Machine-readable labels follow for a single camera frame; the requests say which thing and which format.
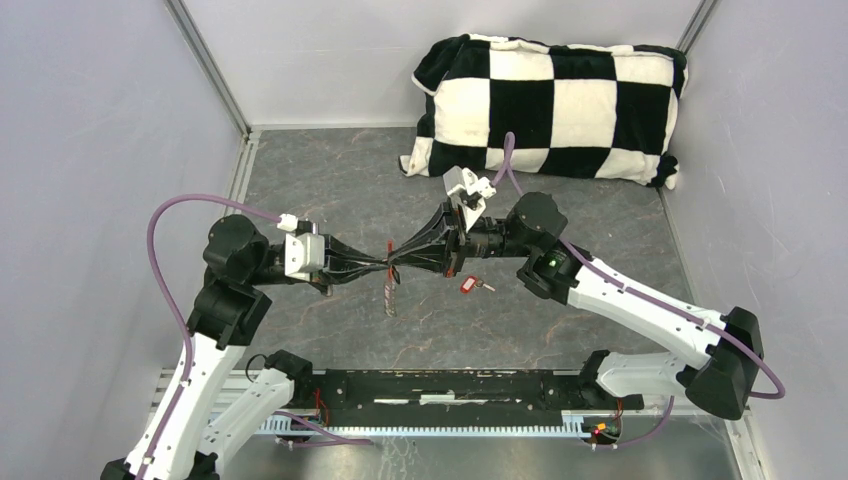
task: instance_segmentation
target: gray marble floor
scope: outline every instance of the gray marble floor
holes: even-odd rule
[[[247,193],[249,205],[320,223],[322,233],[375,256],[403,242],[444,199],[440,178],[404,177],[411,128],[264,132]],[[689,293],[658,193],[632,182],[517,174],[525,191],[553,195],[571,241],[622,273],[683,300]],[[487,214],[518,199],[502,185]],[[280,232],[260,227],[272,242]],[[579,368],[597,349],[647,353],[659,347],[606,318],[539,300],[515,278],[521,259],[469,260],[445,279],[403,269],[398,317],[383,308],[382,273],[324,298],[308,286],[265,288],[274,301],[248,354],[283,348],[316,368]],[[465,275],[497,292],[459,292]]]

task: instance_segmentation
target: key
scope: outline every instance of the key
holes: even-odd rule
[[[475,287],[478,287],[478,288],[479,288],[479,287],[488,288],[489,290],[491,290],[491,291],[493,291],[493,292],[495,291],[495,287],[493,287],[493,286],[489,285],[488,283],[484,282],[482,278],[478,278],[478,279],[477,279],[477,281],[476,281],[476,282],[474,282],[474,286],[475,286]]]

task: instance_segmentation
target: black and white pillow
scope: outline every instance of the black and white pillow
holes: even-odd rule
[[[686,77],[686,57],[666,47],[448,38],[412,76],[426,113],[400,167],[407,176],[497,170],[512,131],[516,170],[674,188],[667,151]]]

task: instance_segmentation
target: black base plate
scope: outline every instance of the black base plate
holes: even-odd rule
[[[577,372],[556,370],[327,370],[311,376],[310,388],[320,389],[331,425],[357,427],[558,426],[562,410],[615,410],[618,400]],[[485,403],[420,403],[422,395],[450,394]],[[645,406],[641,395],[622,404]],[[287,408],[313,409],[315,395]]]

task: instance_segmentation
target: white cable connector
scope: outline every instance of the white cable connector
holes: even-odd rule
[[[294,232],[297,230],[297,217],[288,213],[280,215],[280,223],[277,228],[286,232]]]
[[[285,439],[278,437],[278,438],[274,439],[274,443],[276,443],[277,445],[286,446],[289,449],[290,452],[294,451],[294,442],[291,441],[291,440],[285,440]]]
[[[590,443],[589,445],[592,446],[593,452],[598,451],[598,444],[597,443]],[[610,446],[612,447],[613,450],[618,450],[618,444],[617,443],[612,443],[612,444],[610,444]]]

